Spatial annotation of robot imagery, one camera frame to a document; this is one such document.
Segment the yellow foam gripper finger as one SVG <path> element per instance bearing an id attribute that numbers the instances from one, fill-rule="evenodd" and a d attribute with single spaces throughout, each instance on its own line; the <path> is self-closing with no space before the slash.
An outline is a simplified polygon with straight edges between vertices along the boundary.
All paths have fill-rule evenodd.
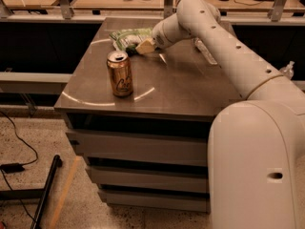
<path id="1" fill-rule="evenodd" d="M 152 38 L 147 38 L 141 42 L 135 49 L 139 54 L 150 53 L 155 50 L 156 46 Z"/>

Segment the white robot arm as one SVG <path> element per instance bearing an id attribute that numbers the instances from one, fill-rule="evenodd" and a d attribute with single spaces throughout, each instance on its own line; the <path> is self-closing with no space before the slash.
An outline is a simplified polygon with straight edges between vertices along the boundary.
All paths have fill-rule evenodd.
<path id="1" fill-rule="evenodd" d="M 222 110 L 208 139 L 213 229 L 300 229 L 295 163 L 305 152 L 305 93 L 219 24 L 204 0 L 181 0 L 152 30 L 165 49 L 199 38 L 241 101 Z"/>

